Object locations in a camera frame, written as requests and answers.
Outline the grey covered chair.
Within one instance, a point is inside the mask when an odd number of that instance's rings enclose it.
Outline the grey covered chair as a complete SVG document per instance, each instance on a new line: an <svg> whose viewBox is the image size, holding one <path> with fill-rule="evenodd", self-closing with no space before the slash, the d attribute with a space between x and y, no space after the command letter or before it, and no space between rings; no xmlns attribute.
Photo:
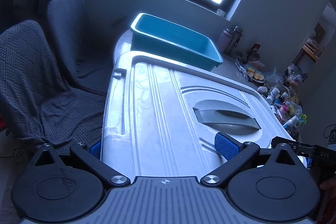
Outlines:
<svg viewBox="0 0 336 224"><path fill-rule="evenodd" d="M105 98L63 81L40 25L26 20L1 34L1 116L28 147L68 148L101 136Z"/></svg>
<svg viewBox="0 0 336 224"><path fill-rule="evenodd" d="M84 1L50 1L47 20L52 48L68 84L105 96L113 70L113 47L94 31Z"/></svg>

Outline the near grey covered chair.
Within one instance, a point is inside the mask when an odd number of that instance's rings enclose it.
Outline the near grey covered chair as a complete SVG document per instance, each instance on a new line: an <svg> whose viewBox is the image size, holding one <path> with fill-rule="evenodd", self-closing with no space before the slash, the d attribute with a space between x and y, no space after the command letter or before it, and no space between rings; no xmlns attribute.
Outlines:
<svg viewBox="0 0 336 224"><path fill-rule="evenodd" d="M40 25L26 20L1 34L1 116L28 147L68 148L101 136L105 98L63 81Z"/></svg>

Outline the plate of yellow fruit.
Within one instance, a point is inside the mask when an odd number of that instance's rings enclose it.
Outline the plate of yellow fruit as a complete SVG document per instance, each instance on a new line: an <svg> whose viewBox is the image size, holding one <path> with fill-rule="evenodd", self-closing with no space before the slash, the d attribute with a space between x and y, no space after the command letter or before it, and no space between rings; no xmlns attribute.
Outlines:
<svg viewBox="0 0 336 224"><path fill-rule="evenodd" d="M257 68L249 64L244 65L244 69L250 80L256 83L260 83L260 84L264 83L265 78L264 78L263 73L260 70L258 70Z"/></svg>

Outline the silver foil snack wrapper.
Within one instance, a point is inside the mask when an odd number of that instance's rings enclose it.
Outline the silver foil snack wrapper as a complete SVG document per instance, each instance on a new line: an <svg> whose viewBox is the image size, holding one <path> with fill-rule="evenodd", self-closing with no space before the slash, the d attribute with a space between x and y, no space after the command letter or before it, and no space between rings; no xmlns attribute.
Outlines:
<svg viewBox="0 0 336 224"><path fill-rule="evenodd" d="M235 60L235 66L237 67L241 77L243 79L245 79L246 81L249 81L248 80L248 75L246 73L246 69L244 68L244 66L238 61L238 59Z"/></svg>

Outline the white plastic bin lid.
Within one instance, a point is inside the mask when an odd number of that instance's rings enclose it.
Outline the white plastic bin lid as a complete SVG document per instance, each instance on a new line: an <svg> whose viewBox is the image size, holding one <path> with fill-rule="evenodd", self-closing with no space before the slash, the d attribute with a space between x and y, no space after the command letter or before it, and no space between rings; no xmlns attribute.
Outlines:
<svg viewBox="0 0 336 224"><path fill-rule="evenodd" d="M131 180L137 176L203 177L225 162L214 139L269 148L289 134L251 87L150 53L117 59L106 98L101 160Z"/></svg>

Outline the teal plastic storage bin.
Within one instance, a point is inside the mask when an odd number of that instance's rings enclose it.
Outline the teal plastic storage bin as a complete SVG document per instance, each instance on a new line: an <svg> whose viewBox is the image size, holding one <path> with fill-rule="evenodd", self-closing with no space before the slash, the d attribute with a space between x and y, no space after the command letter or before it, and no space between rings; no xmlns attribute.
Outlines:
<svg viewBox="0 0 336 224"><path fill-rule="evenodd" d="M138 14L130 30L132 51L143 51L207 71L223 63L207 36L151 14Z"/></svg>

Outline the pink water bottle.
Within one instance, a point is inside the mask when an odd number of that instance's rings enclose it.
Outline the pink water bottle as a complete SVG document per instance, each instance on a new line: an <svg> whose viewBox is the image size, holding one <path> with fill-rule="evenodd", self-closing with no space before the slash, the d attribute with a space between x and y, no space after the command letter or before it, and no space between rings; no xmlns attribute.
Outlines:
<svg viewBox="0 0 336 224"><path fill-rule="evenodd" d="M234 36L234 32L228 28L221 33L217 42L215 43L220 53L224 52L228 44L231 42L233 36Z"/></svg>

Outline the white wall socket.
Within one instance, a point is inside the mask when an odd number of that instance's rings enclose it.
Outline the white wall socket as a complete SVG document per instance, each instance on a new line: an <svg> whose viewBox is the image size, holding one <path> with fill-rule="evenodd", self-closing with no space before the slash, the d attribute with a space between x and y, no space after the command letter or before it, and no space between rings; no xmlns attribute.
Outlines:
<svg viewBox="0 0 336 224"><path fill-rule="evenodd" d="M222 18L225 17L225 12L222 11L221 9L218 9L217 12L216 12L216 14L217 14L218 16L222 17Z"/></svg>

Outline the white tube bottle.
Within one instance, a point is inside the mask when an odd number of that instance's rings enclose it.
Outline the white tube bottle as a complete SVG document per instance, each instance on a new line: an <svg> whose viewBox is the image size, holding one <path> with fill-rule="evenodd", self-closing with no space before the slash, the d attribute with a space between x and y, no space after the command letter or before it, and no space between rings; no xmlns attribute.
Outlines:
<svg viewBox="0 0 336 224"><path fill-rule="evenodd" d="M280 91L277 87L274 87L268 94L266 101L269 105L272 105L276 97L279 95Z"/></svg>

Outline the clear plastic bag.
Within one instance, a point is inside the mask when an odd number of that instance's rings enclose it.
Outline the clear plastic bag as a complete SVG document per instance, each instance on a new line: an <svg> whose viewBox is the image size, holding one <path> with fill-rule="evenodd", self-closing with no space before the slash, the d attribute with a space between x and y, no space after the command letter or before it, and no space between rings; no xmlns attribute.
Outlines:
<svg viewBox="0 0 336 224"><path fill-rule="evenodd" d="M265 86L272 90L273 88L281 88L284 84L283 75L274 66L272 71L264 73Z"/></svg>

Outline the red package on table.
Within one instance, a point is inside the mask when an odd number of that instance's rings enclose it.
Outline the red package on table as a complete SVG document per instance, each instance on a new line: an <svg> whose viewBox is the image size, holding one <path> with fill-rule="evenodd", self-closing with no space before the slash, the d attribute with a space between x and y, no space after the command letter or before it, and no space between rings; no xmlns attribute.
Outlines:
<svg viewBox="0 0 336 224"><path fill-rule="evenodd" d="M260 55L258 53L258 50L260 49L261 45L254 43L254 45L251 47L249 52L249 60L250 61L258 61L260 60Z"/></svg>

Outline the far grey covered chair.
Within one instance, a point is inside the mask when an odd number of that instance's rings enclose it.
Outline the far grey covered chair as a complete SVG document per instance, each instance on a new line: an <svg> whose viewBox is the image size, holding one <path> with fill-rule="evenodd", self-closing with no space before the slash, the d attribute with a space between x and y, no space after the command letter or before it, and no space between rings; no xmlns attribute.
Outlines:
<svg viewBox="0 0 336 224"><path fill-rule="evenodd" d="M105 96L113 70L113 47L94 31L84 1L50 1L47 20L52 48L68 84Z"/></svg>

